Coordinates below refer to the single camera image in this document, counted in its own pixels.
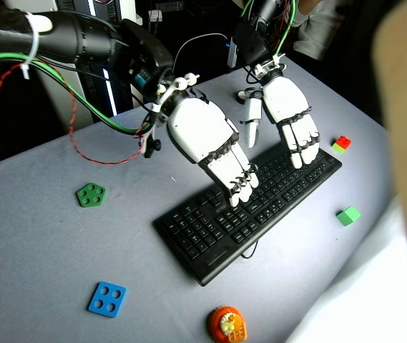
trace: white zip tie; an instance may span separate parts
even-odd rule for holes
[[[29,56],[26,58],[25,62],[20,65],[20,69],[22,69],[22,74],[24,75],[24,78],[27,80],[30,80],[29,65],[31,61],[33,61],[33,59],[35,58],[39,46],[39,32],[36,29],[35,25],[33,24],[32,16],[33,14],[31,14],[30,12],[26,12],[25,18],[30,23],[31,31],[33,33],[33,42],[31,43]]]

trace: green toy with holes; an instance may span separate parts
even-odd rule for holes
[[[86,184],[76,193],[82,207],[103,205],[106,189],[98,184]]]

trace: tabletop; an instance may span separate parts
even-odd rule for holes
[[[119,166],[94,164],[67,136],[0,162],[0,342],[211,342],[207,315],[220,305],[244,315],[251,342],[284,342],[370,231],[393,196],[385,129],[285,59],[285,76],[313,107],[321,147],[343,163],[329,180],[259,241],[201,287],[175,259],[152,221],[212,183],[157,130],[162,151]],[[241,70],[197,88],[235,124],[247,87]],[[137,127],[141,108],[116,117]],[[344,154],[331,149],[345,135]],[[137,142],[102,123],[76,132],[79,148],[115,161]],[[280,140],[264,115],[256,156]],[[94,182],[107,190],[100,207],[82,208],[75,192]],[[344,227],[335,217],[355,206]],[[87,311],[98,282],[128,289],[111,319]]]

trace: green cube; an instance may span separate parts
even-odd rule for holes
[[[76,193],[82,207],[103,205],[106,189],[98,184],[86,184]]]
[[[348,226],[349,224],[352,224],[356,220],[359,219],[361,214],[355,207],[349,206],[345,211],[340,212],[337,214],[337,218],[340,220],[341,224]]]
[[[343,152],[345,152],[345,149],[342,148],[341,146],[339,146],[338,144],[334,143],[332,145],[333,149],[337,152],[339,152],[340,154],[342,154]]]

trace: red block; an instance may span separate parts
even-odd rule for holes
[[[341,136],[339,139],[337,139],[336,144],[344,149],[347,149],[351,145],[351,140],[347,139],[345,136]]]

